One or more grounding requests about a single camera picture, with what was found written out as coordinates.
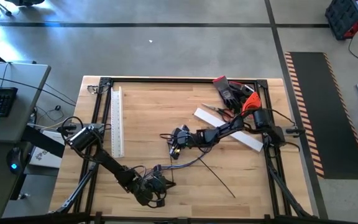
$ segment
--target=gray floor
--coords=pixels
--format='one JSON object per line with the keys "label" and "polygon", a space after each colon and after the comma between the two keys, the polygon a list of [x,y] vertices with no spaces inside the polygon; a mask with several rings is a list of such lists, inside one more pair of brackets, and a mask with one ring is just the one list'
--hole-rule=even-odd
{"label": "gray floor", "polygon": [[[326,23],[328,0],[270,0],[277,24]],[[262,0],[46,0],[33,8],[9,4],[14,17],[4,22],[166,22],[268,23]],[[336,41],[329,29],[278,29],[284,51],[326,52],[358,131],[358,60],[348,41]],[[352,49],[358,54],[358,34]],[[281,78],[270,28],[244,27],[6,27],[0,26],[0,56],[52,66],[48,83],[76,99],[83,75]],[[38,106],[71,106],[42,94]],[[53,124],[43,119],[42,124]],[[5,216],[40,214],[48,209],[54,179],[43,179],[33,197]],[[331,219],[358,222],[358,180],[320,180]],[[32,185],[26,185],[28,191]],[[41,204],[35,204],[43,197]]]}

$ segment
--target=orange-handled scissors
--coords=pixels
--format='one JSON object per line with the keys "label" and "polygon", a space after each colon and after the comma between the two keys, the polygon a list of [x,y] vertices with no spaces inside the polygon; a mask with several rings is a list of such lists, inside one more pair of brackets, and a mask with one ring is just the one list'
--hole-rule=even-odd
{"label": "orange-handled scissors", "polygon": [[206,103],[203,103],[204,106],[208,107],[209,109],[215,110],[218,114],[222,116],[223,121],[229,122],[233,119],[234,113],[229,109],[221,109],[217,108],[215,106],[208,105]]}

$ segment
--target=ruler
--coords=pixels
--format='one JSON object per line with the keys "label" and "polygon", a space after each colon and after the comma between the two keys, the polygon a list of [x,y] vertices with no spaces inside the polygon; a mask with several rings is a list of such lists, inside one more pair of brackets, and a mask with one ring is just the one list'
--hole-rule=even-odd
{"label": "ruler", "polygon": [[124,157],[124,120],[122,118],[122,89],[111,92],[111,155]]}

